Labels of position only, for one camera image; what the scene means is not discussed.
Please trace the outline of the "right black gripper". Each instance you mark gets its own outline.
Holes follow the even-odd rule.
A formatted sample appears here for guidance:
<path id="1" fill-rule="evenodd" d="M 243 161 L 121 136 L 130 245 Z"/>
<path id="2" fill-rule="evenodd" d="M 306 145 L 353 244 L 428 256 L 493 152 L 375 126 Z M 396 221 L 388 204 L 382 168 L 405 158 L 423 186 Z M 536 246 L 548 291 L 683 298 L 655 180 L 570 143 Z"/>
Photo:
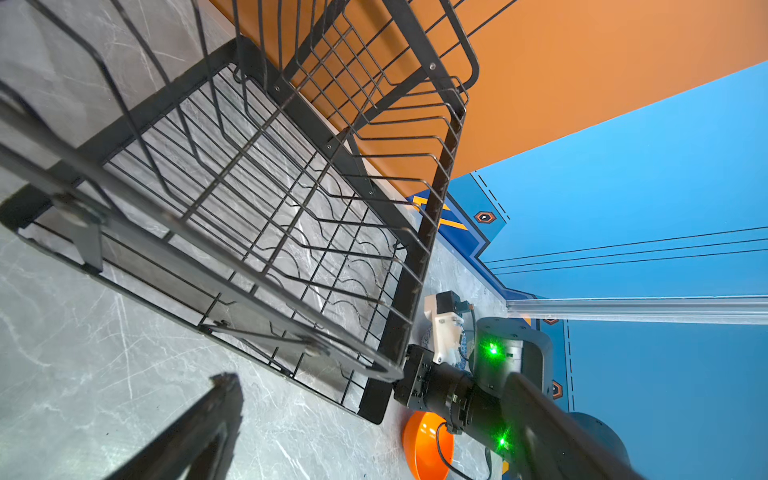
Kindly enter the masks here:
<path id="1" fill-rule="evenodd" d="M 500 400 L 483 391 L 470 373 L 437 364 L 432 357 L 422 346 L 407 348 L 404 377 L 394 384 L 394 399 L 411 410 L 437 414 L 451 433 L 502 435 Z"/>

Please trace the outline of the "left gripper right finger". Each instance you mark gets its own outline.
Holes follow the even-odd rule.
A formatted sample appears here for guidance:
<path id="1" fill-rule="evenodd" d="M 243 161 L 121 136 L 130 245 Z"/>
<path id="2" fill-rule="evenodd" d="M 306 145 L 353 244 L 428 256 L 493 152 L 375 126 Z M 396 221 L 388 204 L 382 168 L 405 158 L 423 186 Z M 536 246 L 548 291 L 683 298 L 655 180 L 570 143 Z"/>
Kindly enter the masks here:
<path id="1" fill-rule="evenodd" d="M 619 435 L 605 422 L 565 412 L 519 373 L 505 382 L 502 415 L 513 433 L 522 479 L 640 479 Z"/>

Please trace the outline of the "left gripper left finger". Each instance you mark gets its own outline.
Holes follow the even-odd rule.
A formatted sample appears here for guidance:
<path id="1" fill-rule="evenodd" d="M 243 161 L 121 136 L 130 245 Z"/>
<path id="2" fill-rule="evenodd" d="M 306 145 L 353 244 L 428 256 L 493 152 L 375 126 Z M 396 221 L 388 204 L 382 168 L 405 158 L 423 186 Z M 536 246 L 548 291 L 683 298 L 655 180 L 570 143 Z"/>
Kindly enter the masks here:
<path id="1" fill-rule="evenodd" d="M 244 397 L 237 374 L 211 377 L 212 388 L 110 479 L 224 479 L 234 457 Z"/>

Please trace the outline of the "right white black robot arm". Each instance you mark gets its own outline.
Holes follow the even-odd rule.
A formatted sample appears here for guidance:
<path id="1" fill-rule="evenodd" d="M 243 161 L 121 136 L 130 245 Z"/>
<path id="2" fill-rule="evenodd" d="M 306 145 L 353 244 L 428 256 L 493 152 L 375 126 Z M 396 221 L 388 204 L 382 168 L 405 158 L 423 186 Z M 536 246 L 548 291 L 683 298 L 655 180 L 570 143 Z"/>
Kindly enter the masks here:
<path id="1" fill-rule="evenodd" d="M 618 435 L 553 400 L 553 344 L 522 320 L 485 317 L 475 325 L 470 368 L 434 361 L 411 345 L 394 398 L 435 413 L 509 462 L 521 479 L 636 479 Z"/>

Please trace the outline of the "orange plastic bowl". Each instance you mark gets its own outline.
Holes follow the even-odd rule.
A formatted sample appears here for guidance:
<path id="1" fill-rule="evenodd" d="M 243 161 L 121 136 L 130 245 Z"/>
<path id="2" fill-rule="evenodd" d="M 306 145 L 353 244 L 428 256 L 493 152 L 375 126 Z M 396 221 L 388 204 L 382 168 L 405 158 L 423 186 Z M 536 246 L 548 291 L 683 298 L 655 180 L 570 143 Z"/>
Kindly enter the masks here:
<path id="1" fill-rule="evenodd" d="M 414 479 L 445 480 L 450 469 L 441 460 L 441 451 L 446 461 L 453 461 L 455 439 L 445 428 L 441 429 L 440 440 L 436 431 L 443 418 L 430 412 L 414 412 L 402 433 L 405 458 Z"/>

